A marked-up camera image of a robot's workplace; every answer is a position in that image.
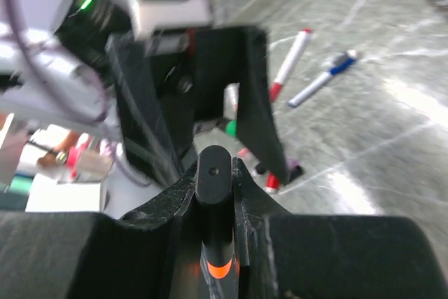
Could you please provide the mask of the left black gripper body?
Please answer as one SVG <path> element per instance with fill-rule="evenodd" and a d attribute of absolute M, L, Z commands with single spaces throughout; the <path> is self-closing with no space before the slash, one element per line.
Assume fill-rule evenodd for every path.
<path fill-rule="evenodd" d="M 196 28 L 137 41 L 144 46 L 180 175 L 188 168 L 196 124 L 221 119 L 226 87 L 239 86 L 246 66 L 245 27 L 256 26 Z"/>

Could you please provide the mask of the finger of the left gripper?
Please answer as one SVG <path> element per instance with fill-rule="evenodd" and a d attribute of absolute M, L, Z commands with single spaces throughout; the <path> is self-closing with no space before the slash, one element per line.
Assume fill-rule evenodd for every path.
<path fill-rule="evenodd" d="M 267 35 L 245 27 L 246 66 L 239 83 L 237 138 L 280 183 L 289 182 L 291 171 L 272 115 L 267 81 Z"/>
<path fill-rule="evenodd" d="M 144 44 L 132 33 L 112 34 L 106 55 L 115 76 L 118 117 L 125 156 L 131 167 L 162 187 L 182 171 L 162 116 Z"/>

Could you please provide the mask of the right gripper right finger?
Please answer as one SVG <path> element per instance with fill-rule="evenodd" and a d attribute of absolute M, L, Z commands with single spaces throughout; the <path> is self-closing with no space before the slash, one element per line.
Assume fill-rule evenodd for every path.
<path fill-rule="evenodd" d="M 446 298 L 423 230 L 402 216 L 292 214 L 240 159 L 232 172 L 240 298 Z"/>

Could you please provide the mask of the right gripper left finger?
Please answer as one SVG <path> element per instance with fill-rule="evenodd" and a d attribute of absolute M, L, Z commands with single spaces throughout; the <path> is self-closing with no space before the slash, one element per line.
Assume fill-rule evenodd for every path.
<path fill-rule="evenodd" d="M 197 298 L 195 168 L 122 220 L 1 213 L 2 298 Z"/>

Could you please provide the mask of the black marker cap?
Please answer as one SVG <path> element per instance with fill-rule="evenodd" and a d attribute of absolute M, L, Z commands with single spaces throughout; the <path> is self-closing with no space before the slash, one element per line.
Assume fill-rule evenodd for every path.
<path fill-rule="evenodd" d="M 267 168 L 261 162 L 259 162 L 252 170 L 253 176 L 262 176 L 266 173 L 267 173 Z"/>

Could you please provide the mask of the purple pen cap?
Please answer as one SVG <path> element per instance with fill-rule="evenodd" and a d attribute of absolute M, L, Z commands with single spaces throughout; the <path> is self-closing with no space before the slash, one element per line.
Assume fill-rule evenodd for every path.
<path fill-rule="evenodd" d="M 288 160 L 288 168 L 290 170 L 291 175 L 301 175 L 302 174 L 302 168 L 298 164 L 296 159 L 289 159 Z"/>

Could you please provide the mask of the orange cap black highlighter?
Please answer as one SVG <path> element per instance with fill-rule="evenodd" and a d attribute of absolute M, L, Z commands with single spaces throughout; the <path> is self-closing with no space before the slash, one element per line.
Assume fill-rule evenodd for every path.
<path fill-rule="evenodd" d="M 200 263 L 209 296 L 237 298 L 232 158 L 222 146 L 208 146 L 199 154 L 195 198 L 202 237 Z"/>

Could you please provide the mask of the small red cap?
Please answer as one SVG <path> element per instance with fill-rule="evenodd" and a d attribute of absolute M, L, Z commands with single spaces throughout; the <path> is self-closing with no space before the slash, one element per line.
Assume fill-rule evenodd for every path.
<path fill-rule="evenodd" d="M 277 193 L 280 187 L 280 182 L 278 180 L 278 178 L 273 174 L 273 173 L 269 173 L 267 180 L 266 180 L 266 184 L 265 184 L 265 191 L 267 193 Z"/>

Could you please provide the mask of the pink pen cap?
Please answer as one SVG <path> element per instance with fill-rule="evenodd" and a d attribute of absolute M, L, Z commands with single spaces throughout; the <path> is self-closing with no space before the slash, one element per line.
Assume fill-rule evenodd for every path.
<path fill-rule="evenodd" d="M 240 158 L 246 158 L 248 155 L 250 155 L 251 154 L 251 152 L 250 152 L 250 150 L 249 149 L 247 149 L 247 148 L 243 148 L 243 149 L 241 149 L 239 152 L 238 152 L 238 156 L 240 157 Z"/>

